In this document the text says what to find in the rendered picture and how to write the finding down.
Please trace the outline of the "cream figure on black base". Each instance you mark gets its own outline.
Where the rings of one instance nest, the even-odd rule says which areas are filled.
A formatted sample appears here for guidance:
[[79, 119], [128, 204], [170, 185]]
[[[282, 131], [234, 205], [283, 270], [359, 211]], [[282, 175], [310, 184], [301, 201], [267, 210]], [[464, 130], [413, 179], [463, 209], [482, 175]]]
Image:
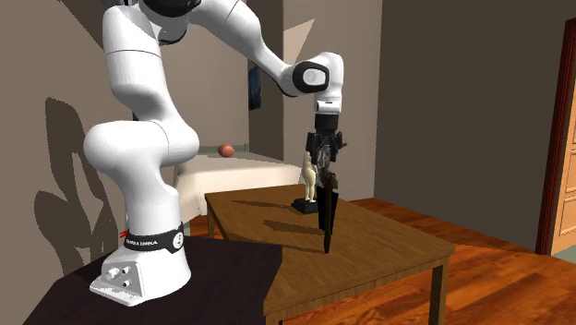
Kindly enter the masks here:
[[303, 214], [311, 214], [318, 211], [318, 202], [316, 200], [316, 182], [318, 168], [312, 163], [312, 157], [309, 151], [304, 153], [301, 176], [304, 179], [305, 196], [302, 199], [295, 199], [292, 207]]

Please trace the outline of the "black tapered tall object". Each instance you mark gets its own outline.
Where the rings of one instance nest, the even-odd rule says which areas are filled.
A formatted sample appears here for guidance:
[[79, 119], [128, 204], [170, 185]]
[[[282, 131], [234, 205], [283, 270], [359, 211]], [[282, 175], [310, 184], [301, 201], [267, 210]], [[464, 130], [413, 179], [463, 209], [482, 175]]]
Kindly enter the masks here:
[[318, 227], [324, 232], [324, 252], [330, 252], [333, 222], [339, 194], [335, 192], [338, 181], [335, 173], [328, 172], [321, 178], [321, 187], [316, 187], [318, 201]]

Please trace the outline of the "white bed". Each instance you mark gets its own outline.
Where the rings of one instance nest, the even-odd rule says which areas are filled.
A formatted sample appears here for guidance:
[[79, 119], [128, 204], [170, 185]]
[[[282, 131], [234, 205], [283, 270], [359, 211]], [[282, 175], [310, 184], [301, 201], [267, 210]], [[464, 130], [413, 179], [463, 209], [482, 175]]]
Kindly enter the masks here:
[[295, 185], [300, 179], [299, 166], [243, 151], [231, 158], [199, 154], [174, 168], [183, 223], [207, 214], [207, 193]]

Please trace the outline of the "brown wooden table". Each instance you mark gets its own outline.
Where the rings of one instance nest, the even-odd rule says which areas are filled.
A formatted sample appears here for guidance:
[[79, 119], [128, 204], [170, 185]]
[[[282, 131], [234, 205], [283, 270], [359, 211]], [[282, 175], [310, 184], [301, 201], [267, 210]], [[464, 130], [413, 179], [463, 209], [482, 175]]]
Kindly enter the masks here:
[[208, 193], [209, 231], [226, 240], [282, 246], [282, 264], [263, 304], [266, 325], [431, 270], [428, 325], [444, 325], [455, 246], [343, 199], [330, 248], [315, 214], [294, 208], [301, 185]]

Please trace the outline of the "dark robot stand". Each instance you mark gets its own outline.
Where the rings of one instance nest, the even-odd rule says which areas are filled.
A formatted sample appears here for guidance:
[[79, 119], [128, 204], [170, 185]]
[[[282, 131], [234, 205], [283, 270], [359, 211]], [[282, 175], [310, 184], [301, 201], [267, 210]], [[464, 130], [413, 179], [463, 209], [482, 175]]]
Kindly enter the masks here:
[[282, 247], [187, 236], [192, 277], [177, 292], [125, 307], [89, 291], [96, 259], [54, 282], [23, 325], [265, 325], [263, 302]]

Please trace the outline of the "dark red framed door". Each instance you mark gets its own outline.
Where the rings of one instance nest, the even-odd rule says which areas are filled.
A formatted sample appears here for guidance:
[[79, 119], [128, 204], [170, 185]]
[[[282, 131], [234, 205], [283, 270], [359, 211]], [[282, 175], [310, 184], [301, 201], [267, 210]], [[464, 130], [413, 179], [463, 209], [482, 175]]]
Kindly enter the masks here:
[[576, 246], [576, 18], [566, 21], [535, 252]]

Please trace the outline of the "dark blue wall picture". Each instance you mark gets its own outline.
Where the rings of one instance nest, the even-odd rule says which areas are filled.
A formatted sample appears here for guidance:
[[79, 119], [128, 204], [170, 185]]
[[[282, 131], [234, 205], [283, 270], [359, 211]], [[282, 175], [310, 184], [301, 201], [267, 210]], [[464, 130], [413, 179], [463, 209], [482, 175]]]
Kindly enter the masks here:
[[261, 78], [259, 68], [251, 67], [247, 72], [248, 110], [256, 110], [261, 107]]

